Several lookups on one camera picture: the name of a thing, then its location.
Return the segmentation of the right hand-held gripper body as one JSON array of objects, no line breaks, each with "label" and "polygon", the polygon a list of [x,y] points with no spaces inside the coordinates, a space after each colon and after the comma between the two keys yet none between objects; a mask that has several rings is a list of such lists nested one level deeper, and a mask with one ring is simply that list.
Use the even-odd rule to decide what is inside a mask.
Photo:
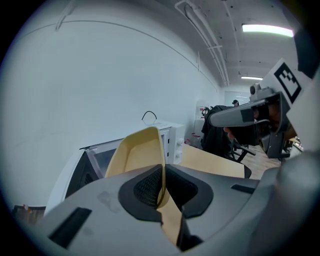
[{"label": "right hand-held gripper body", "polygon": [[[307,150],[320,148],[320,42],[309,29],[295,34],[297,70],[281,59],[263,78],[251,86],[250,101],[266,99],[266,104],[254,108],[259,128],[259,144],[269,158],[281,158],[285,142],[295,136]],[[268,105],[279,102],[281,121],[273,129]]]}]

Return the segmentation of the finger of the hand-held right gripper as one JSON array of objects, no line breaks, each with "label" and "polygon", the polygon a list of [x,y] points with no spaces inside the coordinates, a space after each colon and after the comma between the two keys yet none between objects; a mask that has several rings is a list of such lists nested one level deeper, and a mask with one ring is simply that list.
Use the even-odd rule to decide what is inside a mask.
[{"label": "finger of the hand-held right gripper", "polygon": [[257,146],[259,144],[259,128],[257,124],[250,126],[224,127],[230,139],[241,145]]},{"label": "finger of the hand-held right gripper", "polygon": [[248,127],[258,123],[254,118],[254,108],[267,104],[266,99],[249,102],[238,107],[231,107],[212,113],[209,123],[214,127]]}]

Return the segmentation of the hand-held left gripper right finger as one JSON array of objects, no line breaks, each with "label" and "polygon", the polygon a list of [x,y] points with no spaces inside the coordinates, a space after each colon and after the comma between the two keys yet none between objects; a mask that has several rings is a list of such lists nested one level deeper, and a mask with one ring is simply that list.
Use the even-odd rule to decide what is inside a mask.
[{"label": "hand-held left gripper right finger", "polygon": [[183,256],[293,256],[316,228],[319,153],[306,151],[260,180],[177,165],[166,185],[182,212]]}]

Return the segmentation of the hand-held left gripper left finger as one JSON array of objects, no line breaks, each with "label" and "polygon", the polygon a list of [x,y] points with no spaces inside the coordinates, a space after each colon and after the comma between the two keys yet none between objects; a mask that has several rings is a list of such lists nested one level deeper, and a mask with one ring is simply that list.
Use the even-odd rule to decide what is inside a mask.
[{"label": "hand-held left gripper left finger", "polygon": [[160,164],[93,181],[48,212],[39,230],[68,256],[176,256],[157,211]]}]

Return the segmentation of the person's right hand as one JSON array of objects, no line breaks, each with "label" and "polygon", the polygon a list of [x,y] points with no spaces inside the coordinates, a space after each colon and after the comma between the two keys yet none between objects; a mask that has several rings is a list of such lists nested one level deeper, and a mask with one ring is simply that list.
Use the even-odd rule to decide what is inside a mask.
[{"label": "person's right hand", "polygon": [[275,102],[268,105],[269,121],[274,130],[278,129],[281,122],[280,103]]}]

